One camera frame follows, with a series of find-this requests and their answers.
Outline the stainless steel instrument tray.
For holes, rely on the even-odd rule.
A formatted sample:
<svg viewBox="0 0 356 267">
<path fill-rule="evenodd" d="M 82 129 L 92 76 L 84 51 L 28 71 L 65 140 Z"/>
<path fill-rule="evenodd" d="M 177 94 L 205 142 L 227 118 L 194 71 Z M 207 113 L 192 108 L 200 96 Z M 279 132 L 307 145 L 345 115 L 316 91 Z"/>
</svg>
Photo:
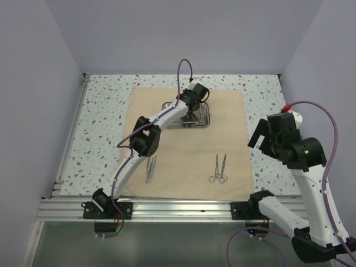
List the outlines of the stainless steel instrument tray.
<svg viewBox="0 0 356 267">
<path fill-rule="evenodd" d="M 206 128 L 210 125 L 210 110 L 207 103 L 201 103 L 196 111 L 174 121 L 167 128 Z"/>
</svg>

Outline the steel clamp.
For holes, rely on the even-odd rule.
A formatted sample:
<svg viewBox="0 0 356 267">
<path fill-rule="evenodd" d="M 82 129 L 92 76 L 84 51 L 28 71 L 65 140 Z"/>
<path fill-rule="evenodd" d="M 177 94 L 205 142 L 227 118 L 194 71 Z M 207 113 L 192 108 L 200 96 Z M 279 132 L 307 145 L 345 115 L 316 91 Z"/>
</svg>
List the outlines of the steel clamp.
<svg viewBox="0 0 356 267">
<path fill-rule="evenodd" d="M 202 118 L 197 117 L 193 112 L 187 113 L 181 118 L 182 127 L 198 127 L 204 124 Z"/>
</svg>

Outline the beige cloth wrap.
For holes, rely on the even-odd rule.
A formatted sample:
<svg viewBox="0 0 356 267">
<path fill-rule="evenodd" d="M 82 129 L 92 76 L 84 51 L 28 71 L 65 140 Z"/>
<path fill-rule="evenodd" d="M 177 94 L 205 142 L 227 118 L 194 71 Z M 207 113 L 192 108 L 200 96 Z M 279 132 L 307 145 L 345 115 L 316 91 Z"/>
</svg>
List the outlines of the beige cloth wrap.
<svg viewBox="0 0 356 267">
<path fill-rule="evenodd" d="M 145 183 L 146 164 L 133 173 L 124 196 L 174 199 L 245 201 L 254 191 L 243 98 L 239 90 L 212 90 L 207 101 L 210 125 L 206 128 L 163 130 L 156 151 L 150 184 Z M 224 155 L 227 181 L 209 182 L 219 157 Z"/>
</svg>

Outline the steel scalpel handle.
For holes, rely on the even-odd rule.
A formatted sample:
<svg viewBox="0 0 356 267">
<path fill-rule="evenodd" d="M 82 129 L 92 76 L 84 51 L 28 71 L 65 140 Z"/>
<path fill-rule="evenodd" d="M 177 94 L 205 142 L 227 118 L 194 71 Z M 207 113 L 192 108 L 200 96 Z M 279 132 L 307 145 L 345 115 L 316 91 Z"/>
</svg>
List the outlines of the steel scalpel handle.
<svg viewBox="0 0 356 267">
<path fill-rule="evenodd" d="M 151 166 L 151 158 L 148 157 L 148 158 L 147 158 L 147 163 L 146 163 L 146 174 L 149 173 L 150 168 L 151 168 L 150 166 Z"/>
</svg>

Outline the steel tweezers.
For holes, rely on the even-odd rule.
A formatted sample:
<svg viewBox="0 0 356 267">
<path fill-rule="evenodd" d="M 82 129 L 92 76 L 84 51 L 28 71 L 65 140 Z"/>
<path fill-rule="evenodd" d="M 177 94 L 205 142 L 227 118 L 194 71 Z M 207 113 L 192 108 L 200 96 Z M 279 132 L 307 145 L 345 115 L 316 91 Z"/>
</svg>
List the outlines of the steel tweezers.
<svg viewBox="0 0 356 267">
<path fill-rule="evenodd" d="M 152 157 L 150 157 L 150 158 L 151 158 L 151 166 L 150 166 L 151 168 L 150 168 L 149 173 L 146 174 L 146 179 L 145 179 L 145 183 L 146 183 L 146 184 L 150 184 L 151 181 L 152 181 L 157 156 L 155 155 L 155 156 L 152 156 Z"/>
</svg>

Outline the steel forceps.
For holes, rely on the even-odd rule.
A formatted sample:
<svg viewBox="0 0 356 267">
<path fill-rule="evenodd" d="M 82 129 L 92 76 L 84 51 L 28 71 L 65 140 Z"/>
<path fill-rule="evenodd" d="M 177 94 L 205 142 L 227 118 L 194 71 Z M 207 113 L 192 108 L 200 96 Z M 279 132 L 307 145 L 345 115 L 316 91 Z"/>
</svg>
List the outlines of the steel forceps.
<svg viewBox="0 0 356 267">
<path fill-rule="evenodd" d="M 218 154 L 216 154 L 214 174 L 209 177 L 209 182 L 213 183 L 216 180 L 219 180 L 219 178 L 220 178 L 220 176 L 219 176 L 219 157 L 218 157 Z"/>
</svg>

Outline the steel surgical scissors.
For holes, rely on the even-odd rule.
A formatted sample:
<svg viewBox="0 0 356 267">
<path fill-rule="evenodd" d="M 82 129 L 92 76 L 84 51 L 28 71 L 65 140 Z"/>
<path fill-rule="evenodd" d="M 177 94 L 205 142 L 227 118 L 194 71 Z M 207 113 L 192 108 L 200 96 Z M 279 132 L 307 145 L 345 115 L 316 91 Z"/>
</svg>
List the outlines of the steel surgical scissors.
<svg viewBox="0 0 356 267">
<path fill-rule="evenodd" d="M 224 182 L 227 181 L 228 177 L 225 175 L 225 167 L 226 167 L 226 156 L 227 154 L 224 155 L 223 161 L 222 161 L 222 167 L 219 175 L 219 182 L 223 184 Z"/>
</svg>

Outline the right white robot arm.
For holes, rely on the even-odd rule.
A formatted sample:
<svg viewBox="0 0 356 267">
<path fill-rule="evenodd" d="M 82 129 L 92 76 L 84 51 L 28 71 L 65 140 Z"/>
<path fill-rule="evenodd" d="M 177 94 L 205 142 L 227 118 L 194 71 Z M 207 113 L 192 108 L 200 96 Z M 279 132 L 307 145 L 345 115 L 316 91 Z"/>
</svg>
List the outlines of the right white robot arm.
<svg viewBox="0 0 356 267">
<path fill-rule="evenodd" d="M 321 263 L 337 255 L 355 252 L 355 238 L 340 221 L 327 176 L 327 160 L 321 143 L 300 135 L 298 114 L 282 112 L 259 120 L 248 146 L 285 165 L 301 192 L 308 218 L 286 208 L 270 191 L 250 195 L 248 212 L 254 218 L 268 217 L 291 239 L 298 258 L 304 263 Z"/>
</svg>

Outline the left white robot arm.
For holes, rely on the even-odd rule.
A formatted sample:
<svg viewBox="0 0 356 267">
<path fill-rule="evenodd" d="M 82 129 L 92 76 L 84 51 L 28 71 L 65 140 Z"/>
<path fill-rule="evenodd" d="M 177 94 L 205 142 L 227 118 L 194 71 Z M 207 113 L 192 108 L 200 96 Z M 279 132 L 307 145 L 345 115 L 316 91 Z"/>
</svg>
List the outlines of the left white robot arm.
<svg viewBox="0 0 356 267">
<path fill-rule="evenodd" d="M 128 149 L 128 152 L 113 178 L 92 195 L 91 202 L 101 217 L 110 218 L 118 210 L 116 200 L 121 196 L 123 188 L 139 165 L 157 151 L 163 130 L 172 125 L 174 121 L 198 110 L 200 104 L 205 102 L 209 96 L 210 91 L 207 87 L 192 82 L 159 113 L 150 117 L 141 116 L 137 119 L 133 132 L 117 144 L 118 148 Z"/>
</svg>

